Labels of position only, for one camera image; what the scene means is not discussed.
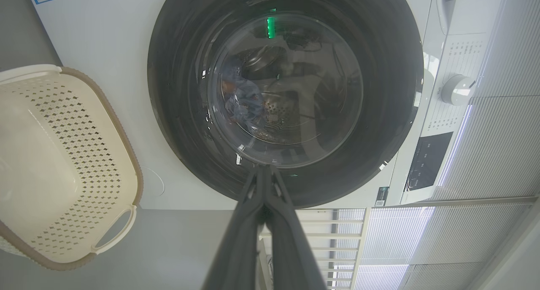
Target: perforated laundry basket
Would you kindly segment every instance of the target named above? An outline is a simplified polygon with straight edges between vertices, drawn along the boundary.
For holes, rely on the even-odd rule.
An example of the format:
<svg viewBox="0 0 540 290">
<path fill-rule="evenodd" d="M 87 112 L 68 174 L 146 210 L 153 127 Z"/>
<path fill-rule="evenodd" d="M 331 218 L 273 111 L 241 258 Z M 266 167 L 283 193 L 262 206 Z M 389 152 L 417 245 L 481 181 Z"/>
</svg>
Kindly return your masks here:
<svg viewBox="0 0 540 290">
<path fill-rule="evenodd" d="M 75 269 L 133 226 L 142 174 L 100 88 L 67 67 L 0 73 L 0 248 Z M 124 213 L 123 230 L 99 240 Z"/>
</svg>

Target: beige laundry basket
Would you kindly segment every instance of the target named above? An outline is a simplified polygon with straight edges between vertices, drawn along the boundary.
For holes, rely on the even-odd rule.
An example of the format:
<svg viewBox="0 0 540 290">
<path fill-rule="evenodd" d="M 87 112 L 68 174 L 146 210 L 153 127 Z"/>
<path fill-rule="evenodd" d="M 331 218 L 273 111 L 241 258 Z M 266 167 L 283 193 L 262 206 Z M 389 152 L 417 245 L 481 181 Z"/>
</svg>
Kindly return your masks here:
<svg viewBox="0 0 540 290">
<path fill-rule="evenodd" d="M 0 248 L 75 269 L 133 226 L 143 180 L 100 88 L 67 67 L 0 73 Z M 124 213 L 123 230 L 99 240 Z"/>
</svg>

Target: green indicator light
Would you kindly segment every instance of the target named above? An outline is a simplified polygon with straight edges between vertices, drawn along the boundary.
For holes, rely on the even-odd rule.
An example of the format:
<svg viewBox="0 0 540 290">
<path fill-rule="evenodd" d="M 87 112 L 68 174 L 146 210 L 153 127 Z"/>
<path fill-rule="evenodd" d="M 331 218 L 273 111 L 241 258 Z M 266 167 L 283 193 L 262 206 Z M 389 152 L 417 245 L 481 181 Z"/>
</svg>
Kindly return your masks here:
<svg viewBox="0 0 540 290">
<path fill-rule="evenodd" d="M 268 38 L 272 39 L 275 37 L 275 17 L 268 17 L 266 19 L 266 27 L 268 28 Z"/>
</svg>

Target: washing machine door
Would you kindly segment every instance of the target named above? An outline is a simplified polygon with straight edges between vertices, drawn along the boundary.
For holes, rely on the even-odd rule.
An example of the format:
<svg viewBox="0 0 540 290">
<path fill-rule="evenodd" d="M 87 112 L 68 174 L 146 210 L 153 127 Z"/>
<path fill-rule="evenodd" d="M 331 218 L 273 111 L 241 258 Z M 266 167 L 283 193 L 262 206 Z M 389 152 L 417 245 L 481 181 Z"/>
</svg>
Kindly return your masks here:
<svg viewBox="0 0 540 290">
<path fill-rule="evenodd" d="M 422 88 L 405 0 L 167 0 L 148 52 L 178 158 L 237 198 L 276 165 L 297 207 L 356 190 L 407 136 Z"/>
</svg>

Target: control panel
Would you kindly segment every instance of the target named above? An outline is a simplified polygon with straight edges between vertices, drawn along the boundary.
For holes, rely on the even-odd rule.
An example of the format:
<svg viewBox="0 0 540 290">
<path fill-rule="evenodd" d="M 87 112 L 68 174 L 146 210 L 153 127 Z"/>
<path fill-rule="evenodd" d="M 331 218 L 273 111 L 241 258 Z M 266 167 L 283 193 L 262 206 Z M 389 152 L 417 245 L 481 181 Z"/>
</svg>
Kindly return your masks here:
<svg viewBox="0 0 540 290">
<path fill-rule="evenodd" d="M 488 36 L 485 33 L 447 37 L 422 136 L 448 133 L 459 129 L 467 106 L 445 102 L 443 99 L 445 84 L 458 75 L 471 78 L 476 84 L 487 43 Z"/>
<path fill-rule="evenodd" d="M 405 191 L 434 185 L 453 132 L 420 137 L 414 153 Z"/>
</svg>

